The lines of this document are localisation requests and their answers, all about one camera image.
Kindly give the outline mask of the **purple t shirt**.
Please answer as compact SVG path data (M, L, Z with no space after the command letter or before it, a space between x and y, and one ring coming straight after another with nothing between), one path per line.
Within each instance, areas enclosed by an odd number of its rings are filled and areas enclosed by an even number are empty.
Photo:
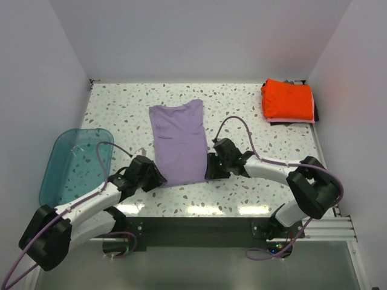
M154 137L155 163L167 186L205 181L207 140L203 122L203 101L149 108Z

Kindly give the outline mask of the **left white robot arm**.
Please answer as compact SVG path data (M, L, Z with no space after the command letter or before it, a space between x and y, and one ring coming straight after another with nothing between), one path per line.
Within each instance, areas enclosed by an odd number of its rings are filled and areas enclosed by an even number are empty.
M96 236L121 236L126 216L116 205L135 194L166 184L153 161L137 155L128 167L107 177L94 190L67 204L38 208L24 231L19 247L43 270L57 267L69 250Z

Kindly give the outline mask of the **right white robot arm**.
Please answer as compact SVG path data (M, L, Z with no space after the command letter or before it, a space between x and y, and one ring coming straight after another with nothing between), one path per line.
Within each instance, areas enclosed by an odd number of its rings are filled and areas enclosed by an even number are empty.
M341 183L314 157L286 162L259 158L241 151L228 138L214 139L214 153L207 154L206 179L228 179L231 175L267 179L287 185L294 200L281 205L270 216L267 231L284 237L305 218L321 219L343 194Z

